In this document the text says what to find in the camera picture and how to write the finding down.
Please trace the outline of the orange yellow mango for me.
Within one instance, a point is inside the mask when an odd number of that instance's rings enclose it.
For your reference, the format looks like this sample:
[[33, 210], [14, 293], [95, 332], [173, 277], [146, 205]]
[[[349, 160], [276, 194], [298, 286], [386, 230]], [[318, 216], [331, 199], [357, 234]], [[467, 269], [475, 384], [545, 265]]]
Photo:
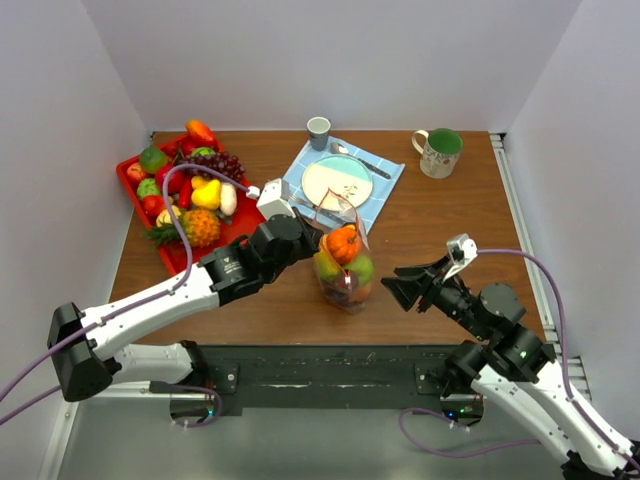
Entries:
[[327, 235], [323, 235], [320, 240], [319, 251], [314, 255], [314, 265], [320, 279], [333, 282], [341, 273], [341, 267], [329, 253], [326, 239]]

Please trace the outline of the small orange pumpkin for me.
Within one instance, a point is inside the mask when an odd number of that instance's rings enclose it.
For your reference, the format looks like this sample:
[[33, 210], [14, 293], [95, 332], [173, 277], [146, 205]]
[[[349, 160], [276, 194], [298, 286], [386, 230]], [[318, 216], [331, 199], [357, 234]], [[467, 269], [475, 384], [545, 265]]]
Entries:
[[328, 251], [340, 265], [351, 262], [361, 251], [362, 241], [353, 224], [348, 224], [331, 232], [326, 239]]

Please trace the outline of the clear zip bag orange zipper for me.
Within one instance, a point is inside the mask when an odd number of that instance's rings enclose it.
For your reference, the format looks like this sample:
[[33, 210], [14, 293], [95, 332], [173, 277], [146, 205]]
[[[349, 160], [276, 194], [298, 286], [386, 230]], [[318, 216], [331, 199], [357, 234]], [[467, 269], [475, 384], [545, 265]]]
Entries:
[[323, 233], [313, 267], [324, 297], [350, 314], [362, 311], [375, 275], [363, 219], [345, 194], [328, 189], [313, 222]]

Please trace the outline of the dark purple plum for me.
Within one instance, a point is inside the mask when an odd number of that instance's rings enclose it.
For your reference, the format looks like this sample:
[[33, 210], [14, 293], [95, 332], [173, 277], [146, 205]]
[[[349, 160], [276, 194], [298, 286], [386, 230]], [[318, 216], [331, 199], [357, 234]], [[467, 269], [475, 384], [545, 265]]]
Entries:
[[341, 272], [332, 281], [331, 287], [337, 302], [348, 302], [351, 294], [359, 287], [358, 276], [350, 270]]

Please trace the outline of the dark red grape bunch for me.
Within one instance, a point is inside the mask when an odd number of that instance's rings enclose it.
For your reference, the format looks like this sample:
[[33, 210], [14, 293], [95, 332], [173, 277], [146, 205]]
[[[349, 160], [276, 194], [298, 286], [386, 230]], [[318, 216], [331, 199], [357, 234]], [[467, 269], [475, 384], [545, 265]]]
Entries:
[[174, 164], [203, 165], [237, 182], [243, 180], [245, 173], [245, 168], [238, 157], [230, 155], [228, 152], [217, 152], [215, 155], [180, 156], [174, 159]]

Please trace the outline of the orange peach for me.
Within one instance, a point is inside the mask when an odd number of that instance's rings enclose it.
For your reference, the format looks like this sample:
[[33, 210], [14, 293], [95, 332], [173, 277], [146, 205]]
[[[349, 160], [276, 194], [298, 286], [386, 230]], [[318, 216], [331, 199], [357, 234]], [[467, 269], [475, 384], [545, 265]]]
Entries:
[[357, 290], [354, 290], [350, 295], [350, 301], [355, 303], [365, 302], [371, 294], [372, 284], [361, 285]]

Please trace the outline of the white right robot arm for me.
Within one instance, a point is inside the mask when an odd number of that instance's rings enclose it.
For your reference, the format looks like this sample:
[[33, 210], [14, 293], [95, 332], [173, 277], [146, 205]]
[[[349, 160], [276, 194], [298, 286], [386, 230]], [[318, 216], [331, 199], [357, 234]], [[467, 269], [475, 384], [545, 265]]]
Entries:
[[638, 478], [638, 442], [595, 411], [554, 346], [521, 324], [515, 291], [490, 283], [473, 293], [459, 270], [443, 257], [381, 281], [404, 310], [436, 308], [473, 335], [446, 359], [442, 394], [472, 390], [497, 404], [560, 461], [566, 479]]

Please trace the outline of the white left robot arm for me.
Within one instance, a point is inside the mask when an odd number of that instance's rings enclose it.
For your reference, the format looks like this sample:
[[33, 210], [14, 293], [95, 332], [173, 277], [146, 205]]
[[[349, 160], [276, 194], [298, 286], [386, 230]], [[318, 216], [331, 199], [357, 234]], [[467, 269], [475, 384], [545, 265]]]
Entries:
[[72, 302], [58, 307], [49, 347], [64, 399], [78, 402], [112, 384], [138, 381], [200, 390], [210, 369], [196, 343], [152, 346], [139, 339], [257, 293], [285, 268], [318, 252], [322, 236], [298, 212], [275, 215], [252, 235], [214, 249], [181, 275], [135, 295], [86, 310]]

